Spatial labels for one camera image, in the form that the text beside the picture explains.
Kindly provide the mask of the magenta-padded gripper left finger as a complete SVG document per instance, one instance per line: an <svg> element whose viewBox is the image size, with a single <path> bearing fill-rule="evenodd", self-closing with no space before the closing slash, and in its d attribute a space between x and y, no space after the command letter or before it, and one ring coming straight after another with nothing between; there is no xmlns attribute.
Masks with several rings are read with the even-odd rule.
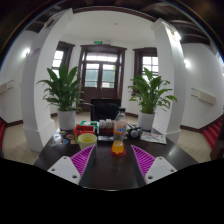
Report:
<svg viewBox="0 0 224 224"><path fill-rule="evenodd" d="M62 156L48 172L74 184L87 185L95 155L96 147L89 146L71 157Z"/></svg>

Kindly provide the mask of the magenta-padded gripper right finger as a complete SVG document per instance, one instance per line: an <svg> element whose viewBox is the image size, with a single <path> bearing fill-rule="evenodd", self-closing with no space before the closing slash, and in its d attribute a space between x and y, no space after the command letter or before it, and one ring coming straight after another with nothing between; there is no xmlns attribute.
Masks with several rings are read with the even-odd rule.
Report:
<svg viewBox="0 0 224 224"><path fill-rule="evenodd" d="M162 156L154 157L145 150L132 145L136 180L144 186L176 172L176 169Z"/></svg>

